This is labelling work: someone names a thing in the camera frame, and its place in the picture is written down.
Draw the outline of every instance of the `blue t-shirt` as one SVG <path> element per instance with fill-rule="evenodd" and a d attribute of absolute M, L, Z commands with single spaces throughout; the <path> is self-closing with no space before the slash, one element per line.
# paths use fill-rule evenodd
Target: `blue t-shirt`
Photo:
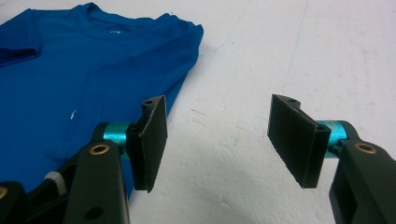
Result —
<path fill-rule="evenodd" d="M 127 19 L 93 3 L 27 9 L 0 25 L 0 181 L 29 191 L 99 122 L 138 121 L 140 103 L 157 95 L 169 110 L 202 36 L 174 15 Z"/>

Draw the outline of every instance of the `white table surface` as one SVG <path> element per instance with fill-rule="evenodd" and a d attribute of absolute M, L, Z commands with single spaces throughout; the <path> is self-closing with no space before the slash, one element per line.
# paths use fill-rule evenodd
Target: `white table surface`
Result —
<path fill-rule="evenodd" d="M 0 23 L 26 8 L 88 1 L 0 0 Z M 313 119 L 348 120 L 396 158 L 393 0 L 96 1 L 125 17 L 173 13 L 204 26 L 198 63 L 168 119 L 154 190 L 134 192 L 132 223 L 334 223 L 337 160 L 300 189 L 273 149 L 271 94 Z"/>

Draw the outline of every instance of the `black plastic bracket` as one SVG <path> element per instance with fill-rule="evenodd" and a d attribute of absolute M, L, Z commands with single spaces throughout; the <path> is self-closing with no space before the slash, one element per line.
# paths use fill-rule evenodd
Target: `black plastic bracket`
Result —
<path fill-rule="evenodd" d="M 295 99 L 273 95 L 268 137 L 302 188 L 315 188 L 332 132 L 309 118 Z"/>

